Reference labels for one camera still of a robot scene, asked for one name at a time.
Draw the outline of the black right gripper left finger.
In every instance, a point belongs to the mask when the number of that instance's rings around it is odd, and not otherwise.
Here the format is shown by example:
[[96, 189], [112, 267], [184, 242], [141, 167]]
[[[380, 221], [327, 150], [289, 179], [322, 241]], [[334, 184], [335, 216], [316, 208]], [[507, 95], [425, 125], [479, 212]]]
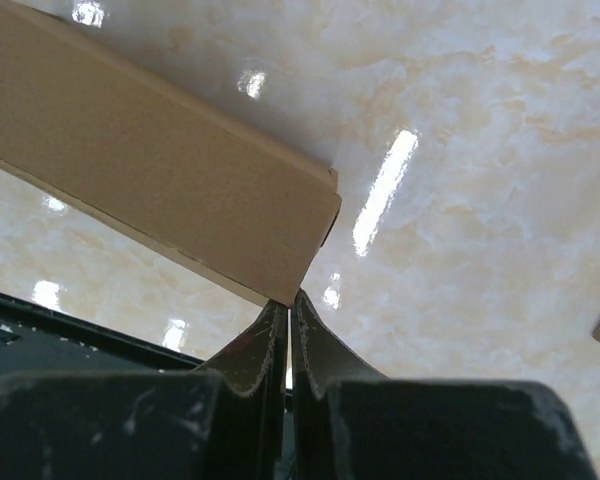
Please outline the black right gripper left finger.
[[190, 371], [0, 377], [0, 479], [271, 479], [281, 455], [286, 309]]

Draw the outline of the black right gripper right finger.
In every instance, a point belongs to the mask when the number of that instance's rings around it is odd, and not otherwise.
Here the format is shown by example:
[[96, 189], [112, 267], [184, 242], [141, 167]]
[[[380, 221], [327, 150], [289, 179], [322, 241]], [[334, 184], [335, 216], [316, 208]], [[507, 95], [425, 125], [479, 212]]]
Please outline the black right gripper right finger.
[[589, 479], [571, 413], [544, 384], [396, 380], [320, 319], [290, 311], [300, 479]]

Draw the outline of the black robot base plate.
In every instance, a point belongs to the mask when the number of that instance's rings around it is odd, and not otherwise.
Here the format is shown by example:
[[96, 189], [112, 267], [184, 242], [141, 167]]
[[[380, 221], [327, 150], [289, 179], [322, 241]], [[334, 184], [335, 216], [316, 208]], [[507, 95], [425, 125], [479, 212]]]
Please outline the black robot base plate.
[[0, 377], [19, 371], [186, 371], [200, 359], [0, 293]]

